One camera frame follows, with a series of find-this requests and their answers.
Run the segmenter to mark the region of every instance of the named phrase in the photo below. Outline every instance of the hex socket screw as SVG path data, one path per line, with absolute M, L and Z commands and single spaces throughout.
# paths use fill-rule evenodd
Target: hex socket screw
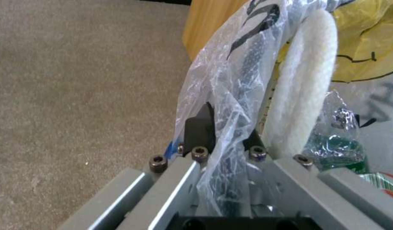
M 208 149 L 203 146 L 194 147 L 191 150 L 192 159 L 198 163 L 204 163 L 208 160 L 209 152 Z
M 296 154 L 293 156 L 293 159 L 297 161 L 299 164 L 304 166 L 305 168 L 308 168 L 313 165 L 313 159 L 310 157 L 306 157 L 305 155 L 302 154 Z
M 254 145 L 249 149 L 249 159 L 263 161 L 266 158 L 267 150 L 265 147 Z
M 150 157 L 150 170 L 154 173 L 163 173 L 168 167 L 168 161 L 163 155 Z

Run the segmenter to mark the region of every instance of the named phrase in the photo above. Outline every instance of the gray metal bar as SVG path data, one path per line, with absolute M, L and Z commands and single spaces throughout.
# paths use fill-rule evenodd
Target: gray metal bar
M 177 157 L 117 229 L 165 229 L 177 212 L 191 206 L 198 178 L 199 164 Z
M 385 229 L 393 229 L 393 198 L 349 169 L 331 169 L 319 179 Z
M 152 186 L 150 175 L 124 169 L 69 217 L 59 230 L 114 229 Z
M 290 158 L 264 168 L 275 206 L 286 216 L 310 216 L 322 229 L 382 229 Z

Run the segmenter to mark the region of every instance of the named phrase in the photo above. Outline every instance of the green object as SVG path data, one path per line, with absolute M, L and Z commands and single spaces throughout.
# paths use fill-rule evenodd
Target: green object
M 386 189 L 393 192 L 393 176 L 389 176 L 384 173 L 367 173 L 360 175 L 361 178 L 367 182 L 373 184 L 379 189 Z
M 357 174 L 368 171 L 361 144 L 338 135 L 311 135 L 303 154 L 312 157 L 321 171 L 339 167 L 347 167 Z

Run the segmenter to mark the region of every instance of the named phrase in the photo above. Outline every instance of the black plastic part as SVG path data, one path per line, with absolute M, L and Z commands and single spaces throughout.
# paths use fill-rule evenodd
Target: black plastic part
M 309 217 L 179 217 L 175 216 L 167 230 L 321 230 Z
M 256 129 L 250 134 L 250 136 L 243 141 L 243 146 L 245 147 L 245 151 L 250 149 L 252 146 L 261 146 L 264 147 L 262 140 L 259 137 Z
M 194 147 L 203 146 L 212 153 L 216 143 L 214 109 L 206 103 L 195 117 L 185 121 L 184 152 L 185 157 Z

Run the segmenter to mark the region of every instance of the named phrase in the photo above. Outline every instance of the clear plastic bag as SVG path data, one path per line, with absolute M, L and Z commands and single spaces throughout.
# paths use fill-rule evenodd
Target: clear plastic bag
M 366 156 L 354 113 L 336 91 L 328 92 L 323 109 L 303 150 L 320 170 L 347 167 L 366 172 Z
M 179 95 L 173 143 L 181 141 L 185 120 L 210 102 L 217 144 L 197 185 L 208 214 L 250 216 L 242 141 L 256 126 L 278 51 L 310 12 L 332 11 L 339 3 L 252 0 L 215 32 L 192 63 Z

